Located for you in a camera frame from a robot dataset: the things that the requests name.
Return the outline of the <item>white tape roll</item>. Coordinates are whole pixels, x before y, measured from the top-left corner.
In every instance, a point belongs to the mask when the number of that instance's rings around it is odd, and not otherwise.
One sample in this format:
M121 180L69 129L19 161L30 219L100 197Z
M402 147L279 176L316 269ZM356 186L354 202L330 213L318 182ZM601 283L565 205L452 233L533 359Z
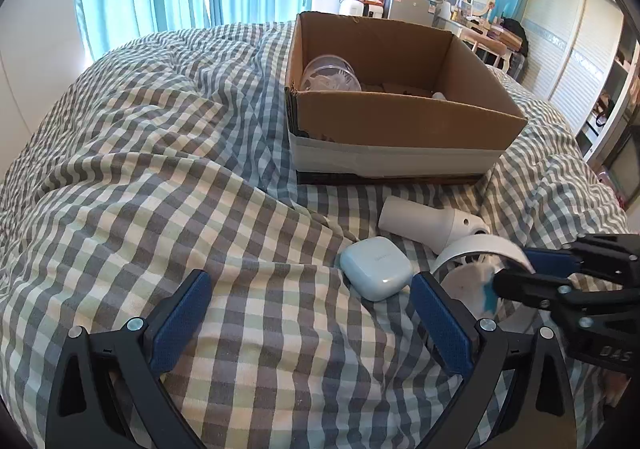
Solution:
M495 274L507 268L535 273L524 251L517 244L498 235L468 235L454 241L431 262L430 268L432 275L442 285L442 279L452 269L472 263L489 263L495 267ZM502 307L503 299L499 297L498 310L494 318L497 322L500 321Z

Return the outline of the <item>white bunny figurine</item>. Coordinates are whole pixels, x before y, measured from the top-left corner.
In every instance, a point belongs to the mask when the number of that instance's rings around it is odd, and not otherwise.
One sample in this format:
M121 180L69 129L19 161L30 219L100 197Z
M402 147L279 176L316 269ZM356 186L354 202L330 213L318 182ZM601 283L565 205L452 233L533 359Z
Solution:
M489 263L472 263L452 269L442 279L442 287L460 301L475 319L494 319L499 298L492 288L495 267Z

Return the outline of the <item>white dressing table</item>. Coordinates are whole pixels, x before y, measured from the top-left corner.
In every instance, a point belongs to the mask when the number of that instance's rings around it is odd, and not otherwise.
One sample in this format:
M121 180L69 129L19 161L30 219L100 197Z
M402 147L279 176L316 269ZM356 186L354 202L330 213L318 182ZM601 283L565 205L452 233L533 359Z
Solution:
M477 32L474 28L459 24L458 22L435 18L434 26L440 30L447 30L455 35L460 41L471 47L471 50L476 54L479 50L485 53L491 54L495 57L494 67L501 69L503 72L508 72L510 67L511 51L506 47L506 44L495 39L491 39L488 35L482 32Z

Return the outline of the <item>white suitcase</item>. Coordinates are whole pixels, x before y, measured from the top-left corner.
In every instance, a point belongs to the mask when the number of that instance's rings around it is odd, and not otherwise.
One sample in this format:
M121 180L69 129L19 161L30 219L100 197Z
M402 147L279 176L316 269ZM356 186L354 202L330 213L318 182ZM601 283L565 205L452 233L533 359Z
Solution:
M384 5L378 0L341 0L338 13L342 16L382 19L384 17Z

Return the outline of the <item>silver mini fridge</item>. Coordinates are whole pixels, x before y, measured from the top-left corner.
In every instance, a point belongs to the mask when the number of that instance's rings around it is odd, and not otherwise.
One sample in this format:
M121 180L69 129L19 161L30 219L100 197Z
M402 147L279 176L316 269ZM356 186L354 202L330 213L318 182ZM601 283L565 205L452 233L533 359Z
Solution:
M386 18L433 27L437 6L434 0L386 0Z

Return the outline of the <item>open cardboard box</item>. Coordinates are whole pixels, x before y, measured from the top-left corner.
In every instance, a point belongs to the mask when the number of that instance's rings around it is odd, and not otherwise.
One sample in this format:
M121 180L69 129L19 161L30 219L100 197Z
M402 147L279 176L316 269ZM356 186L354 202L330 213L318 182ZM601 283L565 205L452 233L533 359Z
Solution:
M348 61L361 91L301 91L305 68L321 55ZM475 183L527 123L498 73L445 30L299 14L284 87L297 181Z

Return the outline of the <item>grey checkered duvet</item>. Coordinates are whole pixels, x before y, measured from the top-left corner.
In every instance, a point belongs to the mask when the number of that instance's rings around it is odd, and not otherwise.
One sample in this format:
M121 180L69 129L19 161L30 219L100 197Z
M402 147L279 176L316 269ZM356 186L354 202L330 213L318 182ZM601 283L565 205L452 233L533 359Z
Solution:
M284 83L292 24L152 34L68 87L1 185L1 396L42 447L68 330L147 315L194 269L206 318L164 385L209 448L413 448L454 395L407 295L336 267L394 195L482 217L523 247L624 233L548 102L472 186L300 186Z

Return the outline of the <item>white louvered wardrobe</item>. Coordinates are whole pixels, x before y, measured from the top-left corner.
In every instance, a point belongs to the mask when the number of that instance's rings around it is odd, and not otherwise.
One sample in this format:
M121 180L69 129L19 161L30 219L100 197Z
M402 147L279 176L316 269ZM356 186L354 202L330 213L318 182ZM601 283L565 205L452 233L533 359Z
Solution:
M594 168L622 134L639 73L639 43L614 0L527 0L521 84L562 114Z

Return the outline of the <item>pale blue earbuds case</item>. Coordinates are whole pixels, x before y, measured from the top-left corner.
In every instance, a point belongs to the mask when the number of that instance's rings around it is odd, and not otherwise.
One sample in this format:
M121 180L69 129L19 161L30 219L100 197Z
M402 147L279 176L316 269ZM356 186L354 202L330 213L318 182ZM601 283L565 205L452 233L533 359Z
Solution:
M395 295L414 275L409 258L384 237L364 239L346 247L338 261L350 285L371 302Z

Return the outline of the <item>clear cotton swab jar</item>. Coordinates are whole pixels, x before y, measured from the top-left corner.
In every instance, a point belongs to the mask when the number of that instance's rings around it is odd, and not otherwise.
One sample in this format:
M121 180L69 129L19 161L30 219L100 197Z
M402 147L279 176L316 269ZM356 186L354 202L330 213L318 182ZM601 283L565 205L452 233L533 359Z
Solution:
M303 92L360 92L361 85L348 61L340 56L321 55L305 68L299 89Z

